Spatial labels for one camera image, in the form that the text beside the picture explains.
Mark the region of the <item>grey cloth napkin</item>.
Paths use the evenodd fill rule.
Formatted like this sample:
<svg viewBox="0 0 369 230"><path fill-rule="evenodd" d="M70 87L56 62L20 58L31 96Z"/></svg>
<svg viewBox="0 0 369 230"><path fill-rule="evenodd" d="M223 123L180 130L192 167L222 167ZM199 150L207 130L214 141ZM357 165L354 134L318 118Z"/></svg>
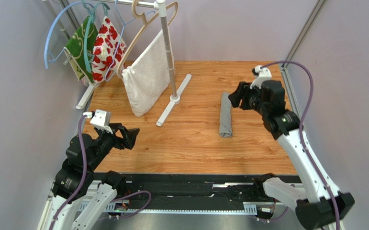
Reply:
<svg viewBox="0 0 369 230"><path fill-rule="evenodd" d="M223 92L221 95L219 136L222 138L231 138L233 136L231 114L232 104L228 96L228 92Z"/></svg>

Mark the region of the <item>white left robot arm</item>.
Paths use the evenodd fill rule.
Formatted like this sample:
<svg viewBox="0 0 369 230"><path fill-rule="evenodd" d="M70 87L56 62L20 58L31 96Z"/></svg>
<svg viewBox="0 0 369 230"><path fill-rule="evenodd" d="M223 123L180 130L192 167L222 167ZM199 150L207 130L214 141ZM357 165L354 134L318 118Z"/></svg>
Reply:
<svg viewBox="0 0 369 230"><path fill-rule="evenodd" d="M77 209L94 182L95 170L112 149L132 150L139 128L111 123L110 132L96 128L96 139L78 131L66 150L67 158L55 176L50 230L90 230L107 204L126 192L126 177L115 171L105 174L93 201L76 217Z"/></svg>

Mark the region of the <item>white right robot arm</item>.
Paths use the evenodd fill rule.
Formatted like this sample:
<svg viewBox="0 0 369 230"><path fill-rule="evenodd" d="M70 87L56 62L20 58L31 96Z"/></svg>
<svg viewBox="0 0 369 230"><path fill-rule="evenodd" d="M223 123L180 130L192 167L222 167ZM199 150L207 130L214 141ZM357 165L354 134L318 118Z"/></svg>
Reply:
<svg viewBox="0 0 369 230"><path fill-rule="evenodd" d="M256 195L274 198L294 210L306 230L330 225L341 229L341 220L355 200L350 192L339 189L311 152L300 118L286 108L281 82L267 80L261 86L254 86L242 81L228 98L232 107L254 110L261 115L265 129L287 153L304 188L299 190L268 173L254 179Z"/></svg>

